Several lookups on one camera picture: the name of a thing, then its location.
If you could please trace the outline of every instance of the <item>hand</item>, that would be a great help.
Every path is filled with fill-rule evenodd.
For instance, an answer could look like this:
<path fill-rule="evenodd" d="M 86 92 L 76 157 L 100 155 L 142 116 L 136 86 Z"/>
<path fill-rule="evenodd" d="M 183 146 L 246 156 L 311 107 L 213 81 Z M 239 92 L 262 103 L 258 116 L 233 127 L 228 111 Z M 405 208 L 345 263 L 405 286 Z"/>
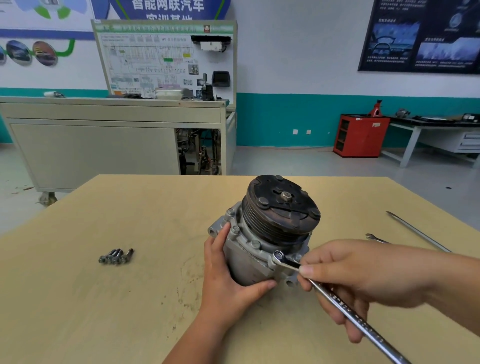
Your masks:
<path fill-rule="evenodd" d="M 305 278 L 332 284 L 332 290 L 366 320 L 371 302 L 405 308 L 425 303 L 438 254 L 373 241 L 335 240 L 303 257 L 299 282 L 306 291 L 312 284 Z M 321 294 L 317 296 L 325 312 L 345 325 L 349 340 L 360 342 L 360 330 Z"/>
<path fill-rule="evenodd" d="M 243 287 L 232 279 L 223 253 L 229 230 L 230 223 L 227 223 L 215 240 L 209 237 L 205 241 L 204 286 L 199 312 L 200 317 L 224 332 L 241 318 L 252 303 L 276 286 L 274 280 L 267 280 Z"/>

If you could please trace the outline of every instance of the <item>teal wall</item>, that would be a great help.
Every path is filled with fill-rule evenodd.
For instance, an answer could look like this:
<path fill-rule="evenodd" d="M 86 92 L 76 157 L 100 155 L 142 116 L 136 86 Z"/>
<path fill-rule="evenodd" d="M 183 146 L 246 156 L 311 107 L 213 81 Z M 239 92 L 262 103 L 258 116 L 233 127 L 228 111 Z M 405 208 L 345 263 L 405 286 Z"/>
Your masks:
<path fill-rule="evenodd" d="M 44 89 L 0 88 L 0 96 L 41 97 Z M 57 90 L 67 97 L 104 97 L 107 90 Z M 378 98 L 384 114 L 405 108 L 413 115 L 480 113 L 480 99 L 355 95 L 237 94 L 237 144 L 241 146 L 333 146 L 340 114 L 368 113 Z M 293 135 L 293 129 L 299 134 Z M 406 146 L 408 130 L 389 128 L 384 146 Z M 0 143 L 10 143 L 0 119 Z"/>

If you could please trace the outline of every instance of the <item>gray floor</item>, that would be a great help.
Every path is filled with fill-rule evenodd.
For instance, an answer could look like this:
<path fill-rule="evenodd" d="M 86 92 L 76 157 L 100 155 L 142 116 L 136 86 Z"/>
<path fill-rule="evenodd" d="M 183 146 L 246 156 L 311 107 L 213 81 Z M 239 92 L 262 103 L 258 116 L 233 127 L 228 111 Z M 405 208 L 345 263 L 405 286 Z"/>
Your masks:
<path fill-rule="evenodd" d="M 385 176 L 480 230 L 480 171 L 471 163 L 439 154 L 417 152 L 407 169 L 387 157 L 341 158 L 319 149 L 238 147 L 233 174 L 284 176 Z M 44 208 L 39 193 L 24 190 L 32 182 L 16 150 L 0 145 L 0 234 Z"/>

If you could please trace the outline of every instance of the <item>red cabinet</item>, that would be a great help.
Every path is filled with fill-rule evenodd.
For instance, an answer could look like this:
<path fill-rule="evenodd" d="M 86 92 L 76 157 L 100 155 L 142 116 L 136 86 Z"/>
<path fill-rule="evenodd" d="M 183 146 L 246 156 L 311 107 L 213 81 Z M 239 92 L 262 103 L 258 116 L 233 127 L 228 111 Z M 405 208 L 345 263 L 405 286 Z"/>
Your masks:
<path fill-rule="evenodd" d="M 378 157 L 390 118 L 341 115 L 333 152 L 342 157 Z"/>

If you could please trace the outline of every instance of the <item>compressor housing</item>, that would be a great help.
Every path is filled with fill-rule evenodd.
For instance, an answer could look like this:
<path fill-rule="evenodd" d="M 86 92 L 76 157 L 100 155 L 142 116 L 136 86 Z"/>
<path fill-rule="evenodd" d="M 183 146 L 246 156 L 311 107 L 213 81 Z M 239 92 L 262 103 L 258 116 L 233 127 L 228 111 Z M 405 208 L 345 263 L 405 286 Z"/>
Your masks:
<path fill-rule="evenodd" d="M 277 266 L 273 252 L 280 250 L 287 259 L 299 262 L 309 250 L 320 211 L 297 184 L 279 175 L 263 175 L 250 182 L 243 200 L 215 221 L 208 233 L 216 237 L 227 222 L 231 228 L 223 251 L 238 284 L 250 286 L 273 278 L 286 279 L 293 286 L 296 274 Z"/>

